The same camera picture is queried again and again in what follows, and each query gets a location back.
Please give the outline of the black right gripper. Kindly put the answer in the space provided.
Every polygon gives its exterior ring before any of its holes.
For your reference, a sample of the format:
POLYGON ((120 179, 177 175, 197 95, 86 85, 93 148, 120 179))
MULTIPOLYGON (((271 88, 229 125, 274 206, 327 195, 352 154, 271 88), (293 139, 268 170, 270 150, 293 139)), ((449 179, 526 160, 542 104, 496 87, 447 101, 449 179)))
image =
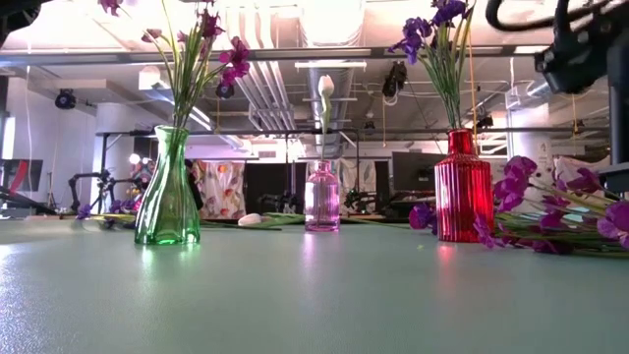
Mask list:
POLYGON ((553 93, 577 94, 603 76, 620 79, 620 21, 594 19, 534 55, 553 93))

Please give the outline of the green glass vase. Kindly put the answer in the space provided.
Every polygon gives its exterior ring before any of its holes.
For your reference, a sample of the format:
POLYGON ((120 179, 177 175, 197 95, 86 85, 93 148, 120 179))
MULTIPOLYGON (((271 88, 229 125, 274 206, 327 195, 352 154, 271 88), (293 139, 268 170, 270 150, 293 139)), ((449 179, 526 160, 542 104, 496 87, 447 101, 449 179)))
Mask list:
POLYGON ((185 147, 186 129, 157 126, 157 159, 151 180, 137 213, 135 243, 138 245, 196 244, 200 218, 192 193, 185 147))

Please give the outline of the black monitor stand pole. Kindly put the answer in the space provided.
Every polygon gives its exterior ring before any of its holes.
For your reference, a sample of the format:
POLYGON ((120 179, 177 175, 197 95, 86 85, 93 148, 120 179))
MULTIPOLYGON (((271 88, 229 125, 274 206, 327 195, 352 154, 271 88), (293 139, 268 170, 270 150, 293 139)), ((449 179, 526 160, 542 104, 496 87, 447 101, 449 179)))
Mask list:
POLYGON ((629 162, 629 44, 607 52, 611 164, 629 162))

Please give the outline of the white round column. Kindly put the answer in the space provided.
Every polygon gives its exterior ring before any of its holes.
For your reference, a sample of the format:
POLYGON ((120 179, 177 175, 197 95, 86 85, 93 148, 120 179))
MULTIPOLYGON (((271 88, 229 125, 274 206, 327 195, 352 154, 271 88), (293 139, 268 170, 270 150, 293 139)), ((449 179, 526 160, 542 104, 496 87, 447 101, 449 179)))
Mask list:
MULTIPOLYGON (((548 105, 542 104, 535 108, 509 110, 507 123, 509 128, 548 128, 551 126, 548 105)), ((528 157, 538 166, 532 182, 536 182, 537 179, 541 179, 546 184, 553 182, 554 164, 550 133, 508 133, 507 155, 509 158, 514 156, 528 157)))

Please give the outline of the gray desk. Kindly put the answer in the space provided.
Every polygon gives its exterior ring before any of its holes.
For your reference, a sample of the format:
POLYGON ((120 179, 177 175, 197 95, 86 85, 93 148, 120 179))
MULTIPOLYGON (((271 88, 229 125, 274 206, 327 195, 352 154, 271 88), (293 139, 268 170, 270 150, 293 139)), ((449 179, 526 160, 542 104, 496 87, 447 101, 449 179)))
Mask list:
POLYGON ((629 162, 602 168, 599 176, 605 180, 606 188, 614 193, 629 192, 629 162))

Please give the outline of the red ribbed glass bottle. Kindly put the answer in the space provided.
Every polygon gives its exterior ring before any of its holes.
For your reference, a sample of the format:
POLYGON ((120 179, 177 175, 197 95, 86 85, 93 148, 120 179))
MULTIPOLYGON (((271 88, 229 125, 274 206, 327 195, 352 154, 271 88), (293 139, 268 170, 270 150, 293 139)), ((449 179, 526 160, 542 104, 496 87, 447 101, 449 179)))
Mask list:
POLYGON ((477 216, 493 222, 491 165, 479 158, 470 129, 448 133, 448 153, 434 167, 437 238, 478 243, 477 216))

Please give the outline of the black computer monitor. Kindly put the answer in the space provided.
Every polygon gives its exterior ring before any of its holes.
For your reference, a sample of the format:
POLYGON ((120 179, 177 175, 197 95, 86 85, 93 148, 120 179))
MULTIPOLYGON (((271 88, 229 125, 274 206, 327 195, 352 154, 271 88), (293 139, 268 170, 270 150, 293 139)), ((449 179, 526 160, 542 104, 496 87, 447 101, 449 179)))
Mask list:
POLYGON ((392 153, 392 185, 395 191, 429 193, 435 190, 435 166, 443 154, 418 152, 392 153))

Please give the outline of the white tube light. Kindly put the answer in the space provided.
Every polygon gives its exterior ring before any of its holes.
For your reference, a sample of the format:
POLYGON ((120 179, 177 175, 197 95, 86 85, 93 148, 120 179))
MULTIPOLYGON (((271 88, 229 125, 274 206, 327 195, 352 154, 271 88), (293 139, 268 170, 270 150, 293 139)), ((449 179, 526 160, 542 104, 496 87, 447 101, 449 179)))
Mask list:
POLYGON ((296 62, 296 69, 366 69, 367 63, 364 61, 309 61, 296 62))

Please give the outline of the gray ceiling beam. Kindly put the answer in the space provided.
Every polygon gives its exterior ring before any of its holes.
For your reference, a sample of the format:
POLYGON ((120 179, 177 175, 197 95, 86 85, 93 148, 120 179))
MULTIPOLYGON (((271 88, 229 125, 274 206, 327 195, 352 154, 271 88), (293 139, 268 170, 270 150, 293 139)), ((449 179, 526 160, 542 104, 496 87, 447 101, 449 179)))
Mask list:
MULTIPOLYGON (((531 57, 545 45, 474 45, 472 55, 481 58, 531 57)), ((251 61, 388 60, 404 58, 386 47, 304 47, 251 49, 251 61)), ((71 65, 152 65, 162 62, 158 52, 0 52, 0 67, 71 65)))

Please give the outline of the pink ribbed glass bottle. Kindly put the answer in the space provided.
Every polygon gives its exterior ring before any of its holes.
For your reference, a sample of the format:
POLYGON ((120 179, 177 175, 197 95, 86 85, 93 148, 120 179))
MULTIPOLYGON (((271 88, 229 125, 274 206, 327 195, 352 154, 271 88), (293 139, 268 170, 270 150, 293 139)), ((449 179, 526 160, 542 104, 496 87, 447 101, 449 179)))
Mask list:
POLYGON ((317 161, 307 179, 304 214, 307 231, 335 232, 340 227, 339 182, 329 160, 317 161))

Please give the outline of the teal table mat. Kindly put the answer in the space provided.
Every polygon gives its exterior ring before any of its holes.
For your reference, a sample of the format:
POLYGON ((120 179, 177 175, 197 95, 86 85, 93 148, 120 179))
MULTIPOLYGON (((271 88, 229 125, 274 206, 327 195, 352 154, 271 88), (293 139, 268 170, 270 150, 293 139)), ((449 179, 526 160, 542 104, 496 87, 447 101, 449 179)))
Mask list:
POLYGON ((0 221, 0 354, 629 354, 629 260, 425 232, 208 230, 141 246, 0 221))

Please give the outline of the floral patterned curtain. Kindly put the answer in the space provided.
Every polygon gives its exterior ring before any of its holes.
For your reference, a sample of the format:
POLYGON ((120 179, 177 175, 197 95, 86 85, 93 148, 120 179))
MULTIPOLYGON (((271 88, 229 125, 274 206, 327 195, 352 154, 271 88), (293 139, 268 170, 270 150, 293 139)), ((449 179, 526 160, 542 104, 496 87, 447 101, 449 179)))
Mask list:
POLYGON ((246 214, 244 162, 193 162, 193 175, 203 202, 201 219, 239 219, 246 214))

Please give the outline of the dark monitor with red mark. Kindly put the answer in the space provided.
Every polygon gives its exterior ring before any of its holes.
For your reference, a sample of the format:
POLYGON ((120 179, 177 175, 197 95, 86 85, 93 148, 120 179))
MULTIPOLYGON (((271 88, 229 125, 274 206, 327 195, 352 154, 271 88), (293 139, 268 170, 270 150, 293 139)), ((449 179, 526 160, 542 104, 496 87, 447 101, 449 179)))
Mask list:
POLYGON ((0 160, 0 186, 11 192, 37 192, 42 163, 41 159, 0 160))

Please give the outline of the black diagonal bar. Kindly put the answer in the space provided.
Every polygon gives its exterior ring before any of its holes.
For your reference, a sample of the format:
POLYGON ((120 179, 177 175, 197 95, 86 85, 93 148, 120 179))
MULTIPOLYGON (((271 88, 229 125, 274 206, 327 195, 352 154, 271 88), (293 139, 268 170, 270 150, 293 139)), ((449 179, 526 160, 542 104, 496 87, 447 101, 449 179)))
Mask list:
POLYGON ((56 215, 57 212, 42 203, 0 186, 0 216, 25 218, 35 215, 56 215))

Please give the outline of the black horizontal frame bar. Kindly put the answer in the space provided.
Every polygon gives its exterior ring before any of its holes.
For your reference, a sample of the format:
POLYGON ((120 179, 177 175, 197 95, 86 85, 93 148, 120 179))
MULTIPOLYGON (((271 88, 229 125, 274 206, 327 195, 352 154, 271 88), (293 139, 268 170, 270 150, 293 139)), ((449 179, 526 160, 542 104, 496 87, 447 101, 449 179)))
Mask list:
MULTIPOLYGON (((506 127, 506 128, 482 128, 477 129, 477 133, 586 133, 586 132, 606 132, 608 133, 609 127, 577 127, 575 131, 574 128, 569 127, 506 127)), ((97 132, 95 135, 97 137, 105 137, 105 136, 131 136, 131 137, 153 137, 154 132, 156 132, 156 128, 153 131, 141 131, 141 130, 133 130, 128 132, 97 132)), ((328 129, 327 134, 354 134, 354 135, 366 135, 366 134, 374 134, 374 135, 410 135, 410 134, 429 134, 429 135, 437 135, 437 134, 446 134, 449 130, 446 128, 440 129, 358 129, 358 128, 343 128, 343 129, 328 129)), ((226 136, 258 136, 258 135, 322 135, 321 129, 296 129, 296 130, 220 130, 216 131, 196 131, 191 132, 191 136, 214 136, 214 135, 226 135, 226 136)))

